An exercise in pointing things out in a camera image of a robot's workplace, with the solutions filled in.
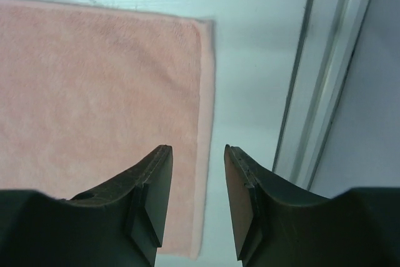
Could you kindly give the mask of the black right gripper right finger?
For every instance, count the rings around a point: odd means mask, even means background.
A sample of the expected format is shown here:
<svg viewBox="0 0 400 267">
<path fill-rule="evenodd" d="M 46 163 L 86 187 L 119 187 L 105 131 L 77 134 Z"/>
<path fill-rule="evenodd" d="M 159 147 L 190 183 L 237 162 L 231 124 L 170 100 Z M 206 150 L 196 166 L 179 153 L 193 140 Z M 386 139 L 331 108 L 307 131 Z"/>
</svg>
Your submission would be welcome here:
<svg viewBox="0 0 400 267">
<path fill-rule="evenodd" d="M 237 259 L 243 266 L 398 266 L 399 189 L 306 191 L 226 146 Z"/>
</svg>

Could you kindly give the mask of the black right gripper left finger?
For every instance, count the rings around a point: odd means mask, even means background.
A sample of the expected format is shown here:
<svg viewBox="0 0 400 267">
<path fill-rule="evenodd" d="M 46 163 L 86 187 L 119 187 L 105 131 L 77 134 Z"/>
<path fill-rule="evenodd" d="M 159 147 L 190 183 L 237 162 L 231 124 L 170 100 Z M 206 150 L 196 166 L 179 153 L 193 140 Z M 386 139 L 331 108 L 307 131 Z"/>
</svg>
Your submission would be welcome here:
<svg viewBox="0 0 400 267">
<path fill-rule="evenodd" d="M 173 149 L 71 199 L 1 191 L 2 266 L 154 266 L 162 246 Z"/>
</svg>

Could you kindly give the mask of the pink terry towel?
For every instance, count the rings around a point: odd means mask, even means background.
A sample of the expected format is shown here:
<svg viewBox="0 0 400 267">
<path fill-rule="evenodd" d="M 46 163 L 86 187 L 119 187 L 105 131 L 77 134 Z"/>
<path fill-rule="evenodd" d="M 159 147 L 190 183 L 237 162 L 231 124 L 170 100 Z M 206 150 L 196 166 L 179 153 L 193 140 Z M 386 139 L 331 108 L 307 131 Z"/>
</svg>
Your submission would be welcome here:
<svg viewBox="0 0 400 267">
<path fill-rule="evenodd" d="M 69 198 L 171 145 L 160 252 L 196 259 L 214 78 L 210 20 L 1 0 L 1 187 Z"/>
</svg>

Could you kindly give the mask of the silver aluminium right rail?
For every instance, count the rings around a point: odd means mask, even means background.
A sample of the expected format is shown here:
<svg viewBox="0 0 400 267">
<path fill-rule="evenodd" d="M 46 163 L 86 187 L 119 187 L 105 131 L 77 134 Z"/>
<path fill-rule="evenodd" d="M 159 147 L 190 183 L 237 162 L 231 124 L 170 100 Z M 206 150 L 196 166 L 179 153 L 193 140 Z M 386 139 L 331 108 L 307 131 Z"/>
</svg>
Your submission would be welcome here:
<svg viewBox="0 0 400 267">
<path fill-rule="evenodd" d="M 272 170 L 309 189 L 370 0 L 306 0 Z"/>
</svg>

